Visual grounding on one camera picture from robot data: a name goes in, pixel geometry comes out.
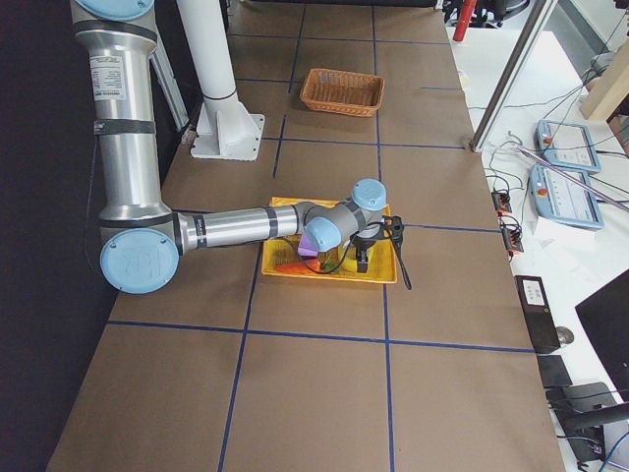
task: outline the brown basket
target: brown basket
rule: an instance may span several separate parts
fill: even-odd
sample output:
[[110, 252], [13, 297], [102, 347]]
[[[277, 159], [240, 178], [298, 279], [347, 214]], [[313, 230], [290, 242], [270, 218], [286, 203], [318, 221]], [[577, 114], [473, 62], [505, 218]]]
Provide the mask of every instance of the brown basket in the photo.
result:
[[380, 107], [383, 89], [382, 77], [311, 69], [300, 98], [311, 110], [369, 117]]

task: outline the black monitor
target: black monitor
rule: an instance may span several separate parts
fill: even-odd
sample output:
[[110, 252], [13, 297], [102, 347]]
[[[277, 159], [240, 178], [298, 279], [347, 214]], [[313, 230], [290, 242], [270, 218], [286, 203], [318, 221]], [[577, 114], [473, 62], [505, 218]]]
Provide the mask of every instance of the black monitor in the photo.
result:
[[[577, 307], [577, 315], [616, 388], [629, 389], [629, 270]], [[620, 395], [629, 400], [629, 391]]]
[[[581, 325], [602, 366], [619, 390], [629, 388], [629, 270], [576, 307]], [[629, 391], [616, 401], [604, 383], [554, 388], [546, 392], [550, 407], [563, 428], [577, 460], [604, 460], [628, 431]], [[629, 470], [629, 442], [609, 462]]]

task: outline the black chair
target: black chair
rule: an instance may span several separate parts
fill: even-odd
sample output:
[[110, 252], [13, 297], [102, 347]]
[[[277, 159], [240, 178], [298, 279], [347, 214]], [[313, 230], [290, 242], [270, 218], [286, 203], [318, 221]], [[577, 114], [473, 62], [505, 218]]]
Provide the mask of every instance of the black chair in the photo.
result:
[[[500, 28], [502, 22], [523, 12], [531, 0], [478, 0], [470, 27]], [[463, 0], [446, 0], [443, 2], [444, 20], [456, 25], [455, 17], [461, 11]]]

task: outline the purple object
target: purple object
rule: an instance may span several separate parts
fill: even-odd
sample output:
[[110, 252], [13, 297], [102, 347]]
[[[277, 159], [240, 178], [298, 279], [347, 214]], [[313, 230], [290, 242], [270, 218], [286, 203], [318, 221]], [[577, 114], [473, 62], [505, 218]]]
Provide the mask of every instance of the purple object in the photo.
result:
[[311, 241], [306, 233], [302, 234], [302, 238], [299, 241], [297, 252], [302, 258], [316, 258], [318, 251], [315, 244]]

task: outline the blue tape line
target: blue tape line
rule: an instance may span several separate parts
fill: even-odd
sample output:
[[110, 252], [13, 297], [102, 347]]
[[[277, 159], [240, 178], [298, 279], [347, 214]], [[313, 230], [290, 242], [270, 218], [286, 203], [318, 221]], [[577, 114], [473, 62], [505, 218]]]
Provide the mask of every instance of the blue tape line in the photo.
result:
[[299, 25], [299, 35], [297, 36], [297, 45], [295, 46], [295, 57], [293, 58], [293, 69], [291, 70], [291, 82], [288, 85], [288, 92], [290, 93], [293, 90], [293, 81], [295, 80], [295, 71], [297, 70], [297, 58], [299, 56], [299, 46], [302, 42], [302, 31], [304, 30], [304, 22], [306, 21], [306, 9], [308, 8], [308, 4], [304, 4], [304, 9], [302, 10], [302, 22]]
[[[281, 35], [281, 34], [248, 34], [244, 32], [230, 32], [228, 36], [240, 36], [240, 37], [267, 37], [271, 39], [310, 39], [317, 41], [355, 41], [355, 42], [371, 42], [372, 39], [360, 39], [360, 38], [343, 38], [343, 37], [318, 37], [318, 36], [301, 36], [302, 30], [298, 36]], [[427, 44], [431, 46], [450, 46], [449, 42], [443, 41], [413, 41], [413, 40], [398, 40], [398, 39], [376, 39], [375, 42], [385, 42], [393, 44]]]
[[330, 341], [352, 341], [352, 342], [370, 342], [374, 344], [384, 344], [384, 339], [375, 337], [359, 337], [359, 336], [338, 336], [334, 334], [309, 334], [306, 332], [290, 332], [290, 331], [267, 331], [264, 329], [249, 329], [248, 334], [257, 334], [261, 336], [281, 336], [281, 337], [301, 337], [306, 339], [326, 339]]
[[464, 227], [458, 227], [458, 226], [436, 226], [436, 225], [431, 225], [431, 224], [412, 224], [412, 223], [404, 223], [404, 226], [408, 228], [440, 229], [444, 231], [469, 231], [473, 233], [500, 234], [499, 229], [464, 228]]
[[247, 316], [245, 317], [245, 325], [243, 326], [243, 337], [238, 352], [238, 363], [236, 364], [236, 374], [232, 384], [232, 394], [229, 400], [229, 409], [227, 410], [227, 420], [225, 422], [225, 432], [223, 433], [223, 444], [220, 448], [220, 459], [218, 461], [218, 472], [222, 472], [225, 464], [225, 453], [227, 451], [227, 443], [229, 441], [229, 433], [232, 426], [232, 416], [234, 414], [234, 404], [236, 402], [236, 392], [238, 391], [238, 380], [243, 367], [243, 357], [245, 355], [245, 344], [247, 343], [247, 329], [249, 328], [249, 319], [252, 314], [252, 304], [254, 302], [254, 293], [256, 292], [257, 275], [259, 274], [259, 265], [262, 259], [262, 244], [257, 249], [256, 267], [254, 268], [254, 279], [252, 280], [252, 289], [249, 294], [249, 303], [247, 304]]
[[453, 91], [461, 91], [460, 88], [456, 87], [420, 87], [422, 90], [453, 90]]
[[377, 42], [385, 42], [385, 43], [392, 43], [392, 44], [426, 44], [430, 46], [450, 47], [449, 42], [443, 42], [443, 41], [411, 41], [411, 40], [401, 40], [401, 39], [379, 39]]
[[351, 37], [316, 37], [316, 36], [304, 36], [302, 39], [310, 41], [349, 41], [349, 42], [372, 42], [371, 39], [359, 39]]
[[389, 423], [389, 469], [395, 472], [395, 437], [393, 434], [393, 387], [391, 380], [391, 347], [389, 339], [389, 306], [386, 285], [382, 286], [382, 308], [384, 312], [384, 354], [386, 363], [386, 407]]
[[269, 39], [297, 39], [296, 36], [283, 35], [283, 34], [252, 34], [246, 32], [228, 32], [227, 36], [236, 37], [267, 37]]
[[[377, 76], [377, 50], [375, 47], [375, 10], [372, 6], [373, 74]], [[382, 182], [382, 147], [380, 146], [380, 111], [375, 112], [375, 140], [377, 144], [377, 180]]]
[[464, 146], [446, 146], [446, 145], [411, 145], [411, 144], [394, 144], [394, 143], [380, 143], [381, 146], [387, 146], [389, 148], [427, 148], [427, 149], [463, 149]]
[[284, 127], [286, 126], [286, 115], [282, 118], [282, 127], [279, 130], [279, 142], [277, 144], [277, 151], [275, 152], [275, 164], [273, 165], [272, 177], [277, 176], [277, 166], [279, 165], [279, 153], [282, 150], [282, 142], [284, 141]]
[[242, 333], [241, 329], [236, 327], [216, 327], [216, 326], [196, 326], [190, 324], [170, 324], [170, 323], [148, 323], [148, 322], [124, 322], [117, 320], [110, 320], [107, 322], [108, 325], [118, 325], [118, 326], [141, 326], [141, 327], [166, 327], [169, 329], [187, 329], [193, 331], [214, 331], [214, 332], [234, 332], [234, 333]]
[[[291, 81], [282, 81], [281, 79], [234, 79], [236, 82], [271, 82], [272, 84], [290, 84]], [[295, 84], [300, 84], [302, 81], [295, 81]]]
[[[249, 311], [248, 317], [245, 321], [246, 325], [249, 323]], [[359, 337], [359, 336], [341, 336], [335, 334], [312, 334], [307, 332], [291, 332], [291, 331], [267, 331], [264, 329], [238, 329], [235, 327], [215, 327], [215, 326], [202, 326], [193, 324], [166, 324], [166, 323], [145, 323], [145, 322], [124, 322], [124, 321], [109, 321], [108, 325], [126, 325], [137, 327], [159, 327], [165, 329], [183, 329], [183, 330], [198, 330], [198, 331], [218, 331], [218, 332], [231, 332], [237, 334], [252, 334], [259, 336], [280, 336], [280, 337], [301, 337], [305, 339], [325, 339], [331, 341], [350, 341], [350, 342], [370, 342], [373, 344], [386, 344], [386, 339], [379, 339], [377, 337]], [[441, 347], [448, 349], [467, 349], [477, 351], [500, 351], [500, 352], [523, 352], [523, 353], [535, 353], [533, 349], [526, 349], [520, 347], [494, 347], [494, 346], [481, 346], [475, 344], [455, 344], [455, 343], [442, 343], [431, 341], [411, 341], [403, 339], [389, 339], [389, 344], [410, 345], [420, 347]]]
[[[276, 141], [277, 138], [262, 138], [263, 140]], [[283, 141], [294, 143], [319, 143], [324, 145], [351, 145], [351, 146], [381, 146], [387, 148], [421, 148], [421, 149], [465, 149], [463, 146], [441, 146], [441, 145], [401, 145], [392, 143], [360, 143], [354, 141], [330, 141], [330, 140], [310, 140], [306, 138], [284, 138]]]
[[448, 342], [428, 342], [428, 341], [405, 341], [400, 339], [391, 339], [390, 344], [399, 346], [418, 346], [418, 347], [440, 347], [446, 349], [464, 349], [470, 351], [494, 351], [494, 352], [513, 352], [524, 354], [535, 354], [535, 350], [526, 347], [503, 347], [503, 346], [479, 346], [476, 344], [454, 344]]
[[353, 146], [377, 146], [377, 143], [358, 143], [352, 141], [327, 141], [327, 140], [308, 140], [301, 138], [284, 138], [284, 141], [292, 141], [295, 143], [319, 143], [324, 145], [353, 145]]

